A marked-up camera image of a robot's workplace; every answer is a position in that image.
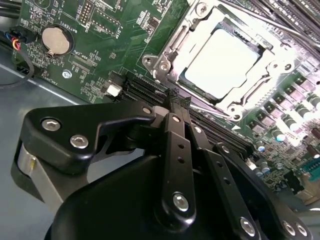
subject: black expansion slot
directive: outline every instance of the black expansion slot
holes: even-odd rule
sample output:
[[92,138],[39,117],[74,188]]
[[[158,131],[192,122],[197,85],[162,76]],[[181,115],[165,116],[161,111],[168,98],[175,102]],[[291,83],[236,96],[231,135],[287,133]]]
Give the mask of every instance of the black expansion slot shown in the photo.
[[[119,96],[119,100],[139,100],[150,104],[151,106],[160,106],[164,99],[164,94],[157,94],[156,91],[164,92],[165,88],[160,88],[149,82],[128,73],[125,87]],[[239,152],[243,158],[249,157],[254,152],[254,146],[234,134],[229,129],[217,122],[211,121],[201,113],[191,109],[191,120],[201,127],[207,135],[211,144],[225,143]]]

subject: black cable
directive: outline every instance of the black cable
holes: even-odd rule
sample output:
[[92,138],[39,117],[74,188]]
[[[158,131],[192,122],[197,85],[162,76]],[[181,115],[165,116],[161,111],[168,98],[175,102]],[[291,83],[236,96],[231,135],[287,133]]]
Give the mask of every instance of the black cable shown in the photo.
[[0,7],[6,8],[6,9],[21,9],[21,3],[15,2],[15,1],[9,1],[9,0],[0,0]]
[[9,84],[0,84],[0,90],[20,86],[20,85],[26,83],[35,74],[35,67],[34,67],[33,63],[31,62],[28,54],[26,52],[24,52],[22,49],[19,50],[18,53],[21,55],[23,60],[27,63],[27,65],[29,67],[29,73],[25,77],[22,77],[21,80],[18,80],[17,82],[9,83]]
[[20,16],[20,13],[17,10],[0,8],[0,16],[11,18],[11,19],[18,19]]

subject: connector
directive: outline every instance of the connector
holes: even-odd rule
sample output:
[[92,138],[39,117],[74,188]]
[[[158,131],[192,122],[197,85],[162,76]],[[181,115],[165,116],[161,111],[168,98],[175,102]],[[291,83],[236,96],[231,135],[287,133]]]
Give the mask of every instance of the connector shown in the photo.
[[20,43],[29,44],[38,39],[38,33],[31,31],[23,26],[14,26],[7,32],[12,37],[19,39]]

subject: motherboard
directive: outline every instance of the motherboard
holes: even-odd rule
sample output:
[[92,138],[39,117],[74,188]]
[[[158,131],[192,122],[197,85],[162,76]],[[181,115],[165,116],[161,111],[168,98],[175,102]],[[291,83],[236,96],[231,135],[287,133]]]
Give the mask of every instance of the motherboard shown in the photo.
[[[317,0],[230,2],[320,42]],[[320,198],[320,52],[301,38],[218,0],[23,0],[19,25],[38,77],[92,104],[179,89],[271,189]]]

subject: metal lever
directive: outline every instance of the metal lever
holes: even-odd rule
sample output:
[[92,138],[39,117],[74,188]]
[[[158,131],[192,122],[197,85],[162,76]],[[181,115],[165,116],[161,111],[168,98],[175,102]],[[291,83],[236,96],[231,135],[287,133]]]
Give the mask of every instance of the metal lever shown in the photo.
[[196,219],[196,200],[190,142],[185,139],[185,123],[175,113],[164,119],[164,176],[160,206],[156,216],[168,229],[186,230]]
[[226,213],[227,224],[231,232],[230,238],[241,240],[260,240],[260,232],[253,220],[244,199],[231,175],[223,157],[211,151],[211,145],[204,131],[194,124],[188,126],[192,145],[196,148],[197,158],[202,159],[207,173],[211,176]]

